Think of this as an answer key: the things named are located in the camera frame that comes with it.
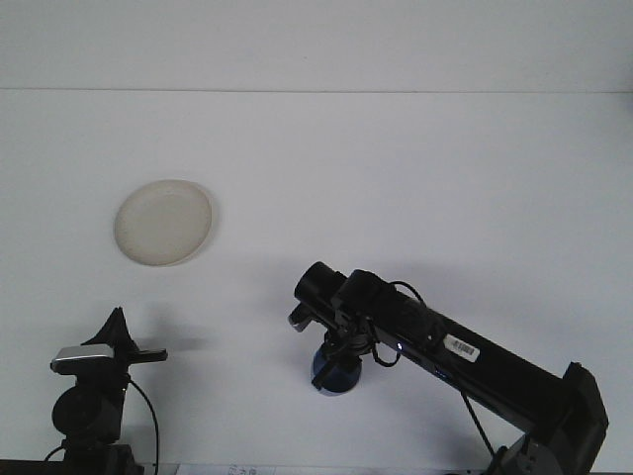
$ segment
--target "white plate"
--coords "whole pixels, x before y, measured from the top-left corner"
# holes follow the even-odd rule
[[[169,265],[193,254],[211,228],[209,198],[194,183],[162,180],[136,190],[115,219],[115,239],[130,259]]]

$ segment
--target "black mount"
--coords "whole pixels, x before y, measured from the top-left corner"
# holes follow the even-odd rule
[[[121,436],[128,369],[136,363],[164,361],[165,349],[140,350],[130,337],[123,309],[116,308],[107,322],[81,346],[106,344],[114,357],[67,358],[54,367],[73,374],[76,384],[63,393],[52,410],[55,427],[66,435],[60,471],[63,475],[142,475],[129,445],[114,444]]]

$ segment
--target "black robotic arm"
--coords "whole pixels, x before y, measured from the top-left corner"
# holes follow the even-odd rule
[[[590,471],[608,418],[593,376],[578,363],[559,378],[363,270],[347,278],[317,262],[295,297],[301,303],[289,321],[297,331],[311,321],[327,328],[314,366],[319,389],[351,389],[362,354],[386,364],[376,352],[382,342],[525,432],[497,452],[489,475]]]

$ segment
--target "white wall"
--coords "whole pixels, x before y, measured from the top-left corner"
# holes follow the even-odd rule
[[[0,456],[59,443],[72,381],[47,364],[123,305],[170,351],[132,369],[165,461],[484,467],[459,395],[407,361],[312,390],[322,330],[286,317],[323,260],[557,375],[582,363],[611,419],[594,470],[630,469],[633,94],[611,92],[631,91],[633,2],[262,5],[2,4]],[[160,178],[216,214],[196,258],[149,268],[112,224]],[[480,414],[494,445],[518,436]],[[124,440],[152,458],[134,393]]]

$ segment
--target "black cable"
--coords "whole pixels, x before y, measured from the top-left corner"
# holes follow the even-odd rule
[[[147,398],[147,395],[143,392],[142,389],[140,389],[140,386],[132,379],[130,375],[128,375],[128,381],[135,387],[142,398],[145,399],[145,402],[149,407],[149,411],[151,412],[151,418],[154,421],[154,431],[156,433],[156,459],[154,461],[154,475],[158,475],[158,462],[160,460],[160,435],[158,432],[158,418],[156,417],[156,412],[153,405],[149,402],[149,398]]]
[[[45,457],[44,462],[48,462],[51,457],[53,457],[56,453],[63,449],[63,446],[60,445],[58,448],[51,450],[50,453]]]
[[[392,285],[402,285],[403,287],[407,287],[410,292],[415,296],[415,298],[419,301],[420,304],[422,304],[422,307],[426,308],[426,303],[424,303],[424,299],[422,299],[422,296],[419,295],[419,293],[415,290],[415,288],[409,284],[408,282],[404,282],[402,280],[395,280],[393,282],[390,282],[390,284]]]
[[[402,285],[403,287],[407,287],[411,291],[411,293],[415,296],[415,298],[419,301],[419,303],[424,308],[426,308],[426,304],[424,303],[424,300],[422,299],[422,297],[419,295],[419,293],[415,290],[415,288],[412,285],[408,284],[407,282],[403,282],[401,280],[396,280],[396,281],[390,282],[390,283],[392,285]],[[468,412],[471,415],[471,418],[473,418],[473,422],[475,423],[475,426],[477,427],[477,430],[479,431],[480,436],[484,440],[484,444],[486,445],[486,448],[488,449],[488,452],[490,452],[491,456],[493,458],[495,458],[495,450],[493,449],[493,445],[491,444],[490,440],[488,439],[488,436],[486,435],[486,432],[484,431],[484,427],[479,422],[479,418],[475,414],[475,410],[473,409],[473,406],[471,405],[471,402],[469,401],[468,396],[466,396],[466,393],[464,392],[464,389],[462,389],[462,383],[457,378],[457,371],[455,371],[455,369],[452,366],[453,365],[451,364],[451,369],[453,370],[453,381],[455,382],[455,385],[457,386],[457,390],[462,395],[462,399],[464,400],[464,404],[466,404],[466,409],[468,409]]]

